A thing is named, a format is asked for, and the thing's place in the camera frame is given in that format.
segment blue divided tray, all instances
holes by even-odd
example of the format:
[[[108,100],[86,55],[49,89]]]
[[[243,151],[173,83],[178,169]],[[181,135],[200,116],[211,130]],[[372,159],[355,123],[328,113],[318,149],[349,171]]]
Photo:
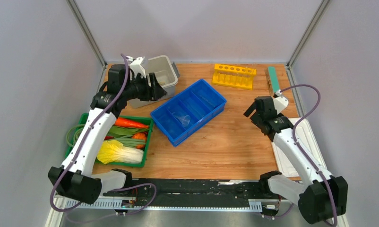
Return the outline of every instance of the blue divided tray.
[[[210,84],[200,79],[152,111],[151,117],[176,147],[221,113],[226,102]]]

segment green basket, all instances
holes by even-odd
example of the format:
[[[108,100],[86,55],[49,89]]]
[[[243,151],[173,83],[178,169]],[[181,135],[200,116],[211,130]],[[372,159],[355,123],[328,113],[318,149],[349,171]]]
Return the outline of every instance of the green basket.
[[[130,166],[130,167],[144,167],[145,161],[146,161],[146,155],[148,153],[149,143],[151,141],[151,132],[152,132],[152,128],[153,128],[153,120],[152,120],[152,118],[149,118],[149,117],[130,117],[130,116],[120,116],[120,117],[149,125],[148,138],[146,140],[146,144],[145,144],[145,148],[144,148],[144,156],[142,157],[141,163],[133,164],[133,163],[125,163],[125,162],[111,162],[110,164],[120,165],[120,166]],[[88,113],[83,113],[81,115],[81,118],[79,119],[78,124],[85,124],[87,119],[88,119]],[[70,154],[72,149],[73,149],[72,147],[69,147],[67,149],[65,157],[67,157]]]

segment yellow test tube rack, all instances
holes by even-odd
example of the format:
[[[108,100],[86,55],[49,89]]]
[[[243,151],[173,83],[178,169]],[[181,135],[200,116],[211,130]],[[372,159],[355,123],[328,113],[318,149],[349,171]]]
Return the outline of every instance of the yellow test tube rack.
[[[256,69],[215,64],[212,84],[252,90]]]

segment wooden tabletop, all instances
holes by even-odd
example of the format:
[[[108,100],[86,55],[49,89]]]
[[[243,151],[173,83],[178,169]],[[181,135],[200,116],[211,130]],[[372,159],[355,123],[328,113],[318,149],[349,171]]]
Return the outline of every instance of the wooden tabletop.
[[[253,90],[212,85],[227,104],[223,112],[212,119],[177,147],[154,126],[146,163],[143,168],[95,163],[93,174],[109,172],[113,168],[132,172],[134,178],[187,178],[256,180],[263,173],[277,170],[270,140],[243,113],[258,96],[268,96],[265,71],[274,66],[280,88],[288,87],[284,65],[239,65],[257,69]],[[212,84],[213,64],[177,64],[180,72],[176,94],[205,79]],[[283,114],[298,117],[291,91],[284,95],[290,101]],[[150,112],[166,100],[132,109],[127,106],[121,115],[150,117]]]

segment gray handle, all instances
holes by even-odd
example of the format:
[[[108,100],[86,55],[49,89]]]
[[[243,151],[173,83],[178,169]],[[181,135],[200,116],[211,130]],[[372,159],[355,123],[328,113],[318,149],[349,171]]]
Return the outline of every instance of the gray handle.
[[[176,73],[177,78],[179,78],[180,77],[180,72],[178,72],[178,68],[177,68],[175,62],[172,63],[172,67],[173,67],[174,72]]]

